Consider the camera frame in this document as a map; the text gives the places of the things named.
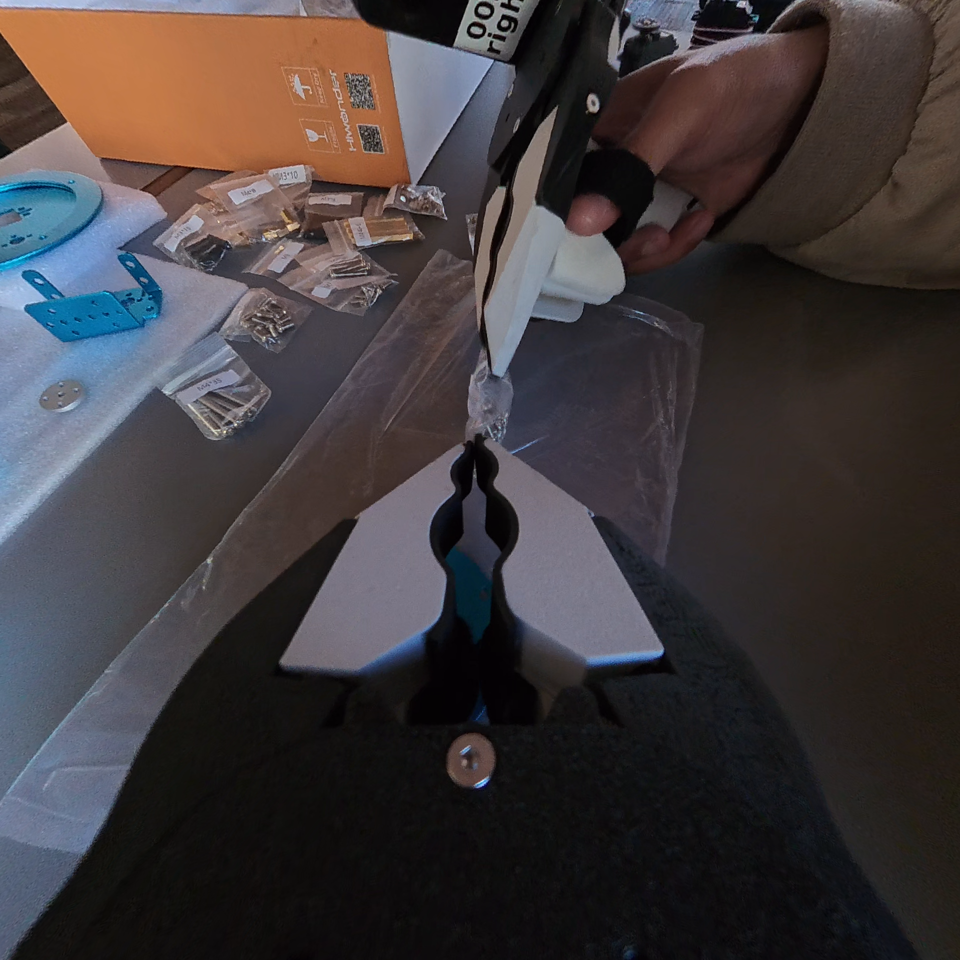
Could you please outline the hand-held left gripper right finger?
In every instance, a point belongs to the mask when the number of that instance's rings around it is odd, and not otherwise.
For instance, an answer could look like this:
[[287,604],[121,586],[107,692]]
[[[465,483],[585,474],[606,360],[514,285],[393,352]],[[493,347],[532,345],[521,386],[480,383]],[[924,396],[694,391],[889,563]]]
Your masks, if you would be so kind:
[[573,687],[664,656],[584,504],[486,438],[477,439],[477,482],[499,548],[482,641],[494,670]]

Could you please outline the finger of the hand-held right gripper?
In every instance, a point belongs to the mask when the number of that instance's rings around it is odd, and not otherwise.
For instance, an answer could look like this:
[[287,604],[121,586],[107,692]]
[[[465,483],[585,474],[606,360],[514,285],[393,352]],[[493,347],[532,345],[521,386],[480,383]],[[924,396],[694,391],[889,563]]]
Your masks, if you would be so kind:
[[511,188],[487,191],[474,251],[476,314],[487,356],[511,355]]
[[486,351],[494,376],[504,376],[522,340],[562,239],[562,219],[537,202],[558,108],[537,127],[500,205],[499,238],[486,291]]

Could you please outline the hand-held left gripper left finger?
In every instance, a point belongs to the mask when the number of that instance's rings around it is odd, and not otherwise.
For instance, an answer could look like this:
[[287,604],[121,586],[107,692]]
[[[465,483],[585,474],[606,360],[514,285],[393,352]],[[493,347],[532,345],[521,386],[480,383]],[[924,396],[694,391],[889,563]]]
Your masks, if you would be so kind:
[[459,443],[367,507],[280,668],[378,687],[422,687],[456,620],[450,550],[464,532],[474,445]]

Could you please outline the teal round metal plate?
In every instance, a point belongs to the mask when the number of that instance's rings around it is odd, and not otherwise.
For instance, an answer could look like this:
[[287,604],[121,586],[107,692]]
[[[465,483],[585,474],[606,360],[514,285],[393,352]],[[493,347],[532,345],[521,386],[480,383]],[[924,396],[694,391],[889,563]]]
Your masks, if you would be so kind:
[[480,675],[479,645],[490,623],[492,582],[489,573],[460,545],[447,555],[453,573],[455,620],[443,667],[446,718],[491,725]]

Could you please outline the small labelled screw bag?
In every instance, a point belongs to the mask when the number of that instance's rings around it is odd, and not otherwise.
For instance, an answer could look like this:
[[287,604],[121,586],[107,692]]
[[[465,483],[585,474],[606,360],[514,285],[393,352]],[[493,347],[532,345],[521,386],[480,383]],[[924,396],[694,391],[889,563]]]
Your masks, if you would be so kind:
[[502,444],[507,433],[514,399],[514,387],[510,372],[495,376],[484,356],[471,375],[466,399],[467,420],[464,440],[473,441],[482,436]]

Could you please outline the person's right forearm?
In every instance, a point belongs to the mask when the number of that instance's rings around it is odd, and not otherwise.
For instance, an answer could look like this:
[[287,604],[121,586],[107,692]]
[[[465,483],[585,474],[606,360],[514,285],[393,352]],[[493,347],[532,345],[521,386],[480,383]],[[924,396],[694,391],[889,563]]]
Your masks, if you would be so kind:
[[822,21],[822,79],[774,172],[719,242],[836,280],[959,286],[959,3],[795,2],[771,34]]

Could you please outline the person's right hand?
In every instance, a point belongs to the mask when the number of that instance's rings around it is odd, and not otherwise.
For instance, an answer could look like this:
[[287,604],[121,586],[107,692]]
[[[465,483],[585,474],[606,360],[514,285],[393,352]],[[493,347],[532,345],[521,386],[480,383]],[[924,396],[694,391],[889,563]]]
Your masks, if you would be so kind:
[[677,263],[759,189],[803,126],[829,38],[816,19],[675,54],[618,81],[594,140],[699,203],[670,230],[649,224],[619,246],[628,275]]

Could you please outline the large clear plastic bag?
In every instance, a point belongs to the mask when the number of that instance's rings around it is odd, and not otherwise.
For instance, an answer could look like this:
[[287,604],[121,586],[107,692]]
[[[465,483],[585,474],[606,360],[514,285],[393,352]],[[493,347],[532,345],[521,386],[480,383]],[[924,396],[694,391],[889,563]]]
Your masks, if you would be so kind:
[[[166,701],[212,638],[342,519],[486,423],[469,264],[434,254],[207,559],[128,643],[2,798],[2,838],[78,855]],[[530,324],[504,446],[666,559],[702,325],[636,296]]]

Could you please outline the pile of clear hardware packets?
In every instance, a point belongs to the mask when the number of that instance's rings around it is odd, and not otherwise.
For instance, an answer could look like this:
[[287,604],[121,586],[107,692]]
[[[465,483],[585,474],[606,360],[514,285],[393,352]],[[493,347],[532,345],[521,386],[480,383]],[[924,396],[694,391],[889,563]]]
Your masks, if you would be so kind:
[[229,254],[252,251],[242,272],[287,292],[246,288],[220,330],[191,347],[162,388],[210,440],[239,432],[271,396],[232,342],[279,354],[310,305],[365,316],[397,284],[370,252],[421,241],[417,217],[447,219],[446,193],[435,185],[399,183],[367,197],[362,190],[314,190],[313,182],[305,164],[228,174],[199,188],[201,201],[153,240],[166,258],[206,274]]

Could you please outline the orange cardboard box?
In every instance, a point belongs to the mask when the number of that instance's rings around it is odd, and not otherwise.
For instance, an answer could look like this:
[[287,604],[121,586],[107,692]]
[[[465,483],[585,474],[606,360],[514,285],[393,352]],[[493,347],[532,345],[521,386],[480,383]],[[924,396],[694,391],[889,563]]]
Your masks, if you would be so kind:
[[1,28],[101,158],[361,186],[417,181],[492,66],[353,2],[12,1]]

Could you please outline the white foam sheet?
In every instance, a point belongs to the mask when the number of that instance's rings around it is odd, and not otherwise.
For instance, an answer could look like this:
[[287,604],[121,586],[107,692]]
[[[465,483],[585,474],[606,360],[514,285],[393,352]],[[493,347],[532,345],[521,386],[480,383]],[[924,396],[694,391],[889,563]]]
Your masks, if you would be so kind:
[[[2,539],[160,386],[174,362],[217,328],[246,292],[237,281],[138,254],[163,292],[159,317],[112,335],[57,339],[24,311],[42,296],[22,272],[38,270],[66,297],[133,288],[136,282],[117,256],[165,218],[148,193],[107,181],[98,186],[101,211],[78,236],[33,262],[2,270]],[[42,410],[42,392],[66,378],[83,384],[84,402],[66,413]]]

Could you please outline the blue perforated metal bracket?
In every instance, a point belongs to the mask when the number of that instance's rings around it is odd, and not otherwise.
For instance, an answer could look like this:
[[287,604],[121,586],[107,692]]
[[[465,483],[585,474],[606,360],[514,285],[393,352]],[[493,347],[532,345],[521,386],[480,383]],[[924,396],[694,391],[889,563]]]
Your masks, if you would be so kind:
[[21,278],[43,297],[26,304],[24,311],[64,343],[142,329],[162,313],[162,288],[134,254],[122,251],[117,260],[136,286],[65,296],[41,272],[23,270]]

